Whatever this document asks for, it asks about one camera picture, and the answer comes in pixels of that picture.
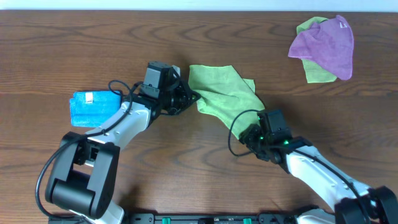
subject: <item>green cloth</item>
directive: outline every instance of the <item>green cloth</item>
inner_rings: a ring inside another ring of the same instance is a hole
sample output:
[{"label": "green cloth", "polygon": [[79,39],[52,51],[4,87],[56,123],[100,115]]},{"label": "green cloth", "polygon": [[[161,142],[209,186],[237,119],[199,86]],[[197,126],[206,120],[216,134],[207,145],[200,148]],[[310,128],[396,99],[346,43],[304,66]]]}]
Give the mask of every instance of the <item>green cloth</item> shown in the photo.
[{"label": "green cloth", "polygon": [[[309,29],[314,22],[321,23],[326,20],[328,19],[324,17],[313,17],[303,22],[297,27],[297,35]],[[337,76],[326,71],[325,69],[323,69],[321,66],[319,66],[317,63],[313,61],[302,59],[302,62],[305,70],[305,76],[307,78],[307,83],[334,82],[337,79]]]},{"label": "green cloth", "polygon": [[[242,79],[232,66],[191,65],[188,84],[201,94],[198,111],[216,116],[228,128],[240,112],[264,109],[254,94],[254,80]],[[239,139],[239,134],[255,123],[258,123],[255,112],[244,113],[235,121],[232,133]]]}]

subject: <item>white background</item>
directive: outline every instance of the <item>white background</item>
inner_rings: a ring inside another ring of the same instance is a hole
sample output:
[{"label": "white background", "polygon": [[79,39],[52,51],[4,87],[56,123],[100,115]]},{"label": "white background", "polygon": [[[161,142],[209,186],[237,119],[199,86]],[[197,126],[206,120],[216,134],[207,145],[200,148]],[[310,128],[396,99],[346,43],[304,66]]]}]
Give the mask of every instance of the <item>white background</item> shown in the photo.
[{"label": "white background", "polygon": [[398,0],[0,0],[0,9],[398,12]]}]

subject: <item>wood grain surface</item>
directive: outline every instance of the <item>wood grain surface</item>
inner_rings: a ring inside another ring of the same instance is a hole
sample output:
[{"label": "wood grain surface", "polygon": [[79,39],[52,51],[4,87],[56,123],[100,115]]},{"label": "wood grain surface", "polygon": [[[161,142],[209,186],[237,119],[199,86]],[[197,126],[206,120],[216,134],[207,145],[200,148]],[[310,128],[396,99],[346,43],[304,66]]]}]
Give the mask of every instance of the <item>wood grain surface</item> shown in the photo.
[{"label": "wood grain surface", "polygon": [[[141,81],[150,60],[178,65],[185,78],[192,64],[233,65],[255,79],[267,107],[283,110],[295,135],[355,179],[398,192],[398,14],[341,13],[354,32],[353,77],[308,84],[301,61],[287,57],[295,28],[335,15],[1,11],[0,223],[46,222],[34,200],[39,171],[65,133],[88,130],[70,125],[73,92]],[[113,199],[159,213],[327,208],[279,166],[233,157],[227,135],[196,106],[157,119],[121,154]],[[236,140],[233,148],[245,150]]]}]

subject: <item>purple cloth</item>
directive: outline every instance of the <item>purple cloth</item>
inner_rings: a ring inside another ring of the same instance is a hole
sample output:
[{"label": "purple cloth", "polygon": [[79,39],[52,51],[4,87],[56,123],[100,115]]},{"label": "purple cloth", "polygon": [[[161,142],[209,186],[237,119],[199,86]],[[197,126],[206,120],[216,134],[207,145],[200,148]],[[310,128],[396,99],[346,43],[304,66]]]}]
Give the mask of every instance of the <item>purple cloth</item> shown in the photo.
[{"label": "purple cloth", "polygon": [[314,22],[298,34],[290,46],[289,57],[311,60],[341,80],[353,74],[354,36],[343,16]]}]

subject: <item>blue cloth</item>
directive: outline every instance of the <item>blue cloth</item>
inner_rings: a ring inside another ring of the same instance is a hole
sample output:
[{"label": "blue cloth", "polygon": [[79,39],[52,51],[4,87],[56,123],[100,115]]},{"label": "blue cloth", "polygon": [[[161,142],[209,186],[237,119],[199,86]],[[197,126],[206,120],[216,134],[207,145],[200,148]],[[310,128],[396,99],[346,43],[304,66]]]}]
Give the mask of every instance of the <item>blue cloth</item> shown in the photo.
[{"label": "blue cloth", "polygon": [[[86,93],[92,93],[91,103],[86,102]],[[121,97],[111,91],[76,92],[69,104],[72,126],[96,128],[120,109]]]}]

